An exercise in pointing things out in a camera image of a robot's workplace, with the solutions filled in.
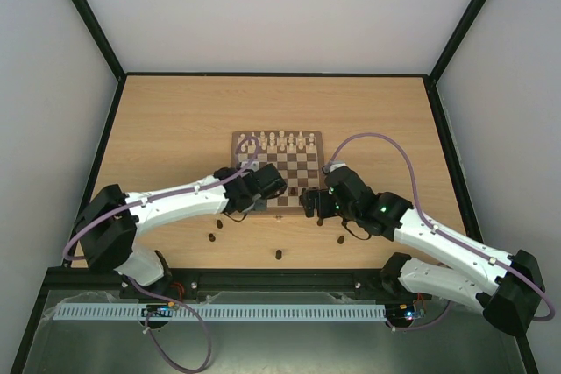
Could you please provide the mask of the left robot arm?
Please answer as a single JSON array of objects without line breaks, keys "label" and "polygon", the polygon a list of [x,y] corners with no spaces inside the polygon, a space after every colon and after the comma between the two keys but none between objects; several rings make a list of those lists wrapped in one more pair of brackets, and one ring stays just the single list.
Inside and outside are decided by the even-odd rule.
[{"label": "left robot arm", "polygon": [[273,164],[223,167],[193,183],[154,192],[125,193],[118,184],[108,185],[77,217],[76,236],[92,272],[117,272],[140,286],[167,285],[166,260],[139,244],[141,236],[195,216],[246,214],[257,201],[273,199],[286,188]]}]

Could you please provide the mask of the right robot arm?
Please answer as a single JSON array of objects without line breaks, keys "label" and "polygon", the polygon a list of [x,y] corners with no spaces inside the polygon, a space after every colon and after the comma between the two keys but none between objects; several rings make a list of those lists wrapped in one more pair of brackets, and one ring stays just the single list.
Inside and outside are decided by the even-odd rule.
[{"label": "right robot arm", "polygon": [[302,191],[306,216],[338,216],[368,236],[382,236],[438,260],[431,265],[395,253],[380,272],[388,294],[422,293],[461,304],[514,337],[525,335],[536,320],[544,284],[532,254],[497,250],[440,226],[399,195],[375,193],[348,166],[327,173],[326,183],[324,189]]}]

